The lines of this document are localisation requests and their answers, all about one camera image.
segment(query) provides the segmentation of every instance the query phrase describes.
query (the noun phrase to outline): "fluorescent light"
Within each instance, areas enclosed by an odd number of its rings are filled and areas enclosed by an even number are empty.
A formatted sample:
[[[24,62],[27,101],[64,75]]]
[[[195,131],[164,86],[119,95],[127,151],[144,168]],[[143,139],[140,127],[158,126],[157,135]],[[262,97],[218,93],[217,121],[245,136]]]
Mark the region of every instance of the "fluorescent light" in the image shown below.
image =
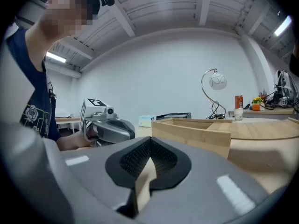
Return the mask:
[[[287,16],[287,18],[284,20],[284,22],[279,26],[279,28],[276,29],[274,34],[276,36],[279,36],[292,22],[290,16]]]
[[[63,62],[63,63],[65,63],[65,61],[66,61],[66,59],[64,59],[64,58],[62,58],[62,57],[60,57],[60,56],[56,56],[56,55],[54,55],[54,54],[52,54],[52,53],[50,53],[50,52],[47,52],[47,55],[46,55],[46,56],[51,57],[51,58],[53,58],[53,59],[55,59],[55,60],[58,60],[58,61],[60,61],[60,62]]]

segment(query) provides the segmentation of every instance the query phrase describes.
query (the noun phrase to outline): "wooden tray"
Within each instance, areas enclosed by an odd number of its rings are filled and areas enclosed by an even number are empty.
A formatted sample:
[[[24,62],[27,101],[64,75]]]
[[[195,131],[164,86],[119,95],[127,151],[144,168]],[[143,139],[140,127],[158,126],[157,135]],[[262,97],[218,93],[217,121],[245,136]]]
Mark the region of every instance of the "wooden tray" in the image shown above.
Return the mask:
[[[163,119],[152,122],[152,136],[200,147],[227,158],[231,133],[208,130],[208,128],[214,123],[229,124],[231,122],[231,120]]]
[[[299,137],[299,121],[288,118],[261,123],[213,123],[208,130],[229,131],[237,140],[284,140]]]

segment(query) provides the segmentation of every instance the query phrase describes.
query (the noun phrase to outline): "curved lamp arm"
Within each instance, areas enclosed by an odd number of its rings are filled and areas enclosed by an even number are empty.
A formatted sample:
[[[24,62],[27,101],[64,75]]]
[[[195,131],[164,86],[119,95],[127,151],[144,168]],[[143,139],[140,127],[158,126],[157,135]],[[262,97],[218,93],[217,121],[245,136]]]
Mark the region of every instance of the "curved lamp arm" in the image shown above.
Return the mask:
[[[203,87],[204,76],[206,75],[206,73],[208,73],[208,72],[210,72],[210,71],[217,72],[217,69],[211,69],[211,70],[208,70],[208,71],[206,71],[206,72],[204,73],[204,75],[202,76],[202,79],[201,79],[201,88],[202,88],[202,91],[204,92],[204,94],[207,96],[207,98],[208,98],[209,100],[211,100],[213,103],[215,103],[215,101],[212,100],[212,99],[205,93],[205,91],[204,91],[204,87]],[[225,109],[222,105],[220,105],[220,104],[219,104],[219,106],[220,106],[222,109],[224,109],[224,115],[223,115],[223,118],[225,119],[226,109]]]

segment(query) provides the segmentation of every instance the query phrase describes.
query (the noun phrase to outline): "potted plant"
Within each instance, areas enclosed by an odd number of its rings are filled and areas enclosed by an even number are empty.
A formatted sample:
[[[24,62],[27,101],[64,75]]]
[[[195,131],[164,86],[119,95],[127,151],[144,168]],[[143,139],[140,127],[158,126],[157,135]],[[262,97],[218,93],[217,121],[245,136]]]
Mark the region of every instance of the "potted plant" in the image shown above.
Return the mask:
[[[265,91],[265,89],[263,90],[263,92],[260,92],[259,97],[263,99],[262,103],[264,103],[264,104],[267,103],[266,101],[267,101],[268,96],[267,96],[267,92]]]
[[[264,99],[261,97],[255,97],[252,101],[252,110],[263,111],[265,110]]]

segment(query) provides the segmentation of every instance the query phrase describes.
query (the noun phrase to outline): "white lamp shade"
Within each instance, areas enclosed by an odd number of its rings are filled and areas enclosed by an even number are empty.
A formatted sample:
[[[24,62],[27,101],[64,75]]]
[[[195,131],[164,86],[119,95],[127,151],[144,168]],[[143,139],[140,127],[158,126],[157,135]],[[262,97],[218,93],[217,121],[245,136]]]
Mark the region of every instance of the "white lamp shade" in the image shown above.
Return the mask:
[[[210,86],[213,90],[221,90],[226,87],[227,83],[225,76],[219,72],[215,72],[210,77]]]

